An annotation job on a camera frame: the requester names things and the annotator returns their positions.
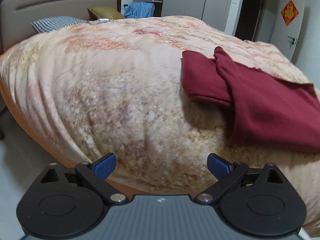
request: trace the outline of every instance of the maroon cloth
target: maroon cloth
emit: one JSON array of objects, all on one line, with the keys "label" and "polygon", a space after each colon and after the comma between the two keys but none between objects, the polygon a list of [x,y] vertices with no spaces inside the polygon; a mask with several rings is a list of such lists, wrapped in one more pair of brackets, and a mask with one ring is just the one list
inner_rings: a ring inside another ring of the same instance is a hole
[{"label": "maroon cloth", "polygon": [[233,108],[230,143],[320,152],[320,103],[313,84],[296,84],[234,62],[222,48],[215,60],[182,53],[182,86],[192,101]]}]

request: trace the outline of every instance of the yellow pillow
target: yellow pillow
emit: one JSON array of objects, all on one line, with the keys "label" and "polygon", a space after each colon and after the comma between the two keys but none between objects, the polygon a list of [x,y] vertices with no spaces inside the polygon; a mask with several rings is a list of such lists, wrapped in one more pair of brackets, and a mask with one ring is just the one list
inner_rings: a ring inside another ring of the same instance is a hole
[{"label": "yellow pillow", "polygon": [[125,17],[111,7],[99,6],[88,8],[90,20],[94,21],[98,18],[108,18],[109,20],[125,19]]}]

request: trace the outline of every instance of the white tile floor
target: white tile floor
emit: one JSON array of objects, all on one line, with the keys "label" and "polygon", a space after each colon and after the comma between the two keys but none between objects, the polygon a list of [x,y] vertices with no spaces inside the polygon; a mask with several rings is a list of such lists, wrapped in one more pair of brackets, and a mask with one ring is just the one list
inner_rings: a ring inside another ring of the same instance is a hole
[{"label": "white tile floor", "polygon": [[19,240],[23,231],[16,206],[45,165],[55,159],[14,120],[9,111],[0,116],[5,134],[0,141],[0,239]]}]

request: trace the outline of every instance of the houndstooth cushion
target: houndstooth cushion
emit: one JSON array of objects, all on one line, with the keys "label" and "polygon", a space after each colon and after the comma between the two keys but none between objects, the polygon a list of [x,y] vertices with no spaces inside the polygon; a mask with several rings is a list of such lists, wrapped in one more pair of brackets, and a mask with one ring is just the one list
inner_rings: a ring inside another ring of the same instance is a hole
[{"label": "houndstooth cushion", "polygon": [[70,16],[55,16],[40,19],[31,23],[36,33],[48,33],[53,30],[59,30],[74,24],[87,23],[85,20],[80,20]]}]

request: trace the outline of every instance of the white logo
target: white logo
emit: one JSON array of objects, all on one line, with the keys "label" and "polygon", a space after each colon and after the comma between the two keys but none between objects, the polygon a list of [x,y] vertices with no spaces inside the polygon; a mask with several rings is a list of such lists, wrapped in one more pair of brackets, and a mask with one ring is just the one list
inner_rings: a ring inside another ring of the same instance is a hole
[{"label": "white logo", "polygon": [[157,199],[158,202],[162,203],[163,201],[165,201],[165,198],[161,197]]}]

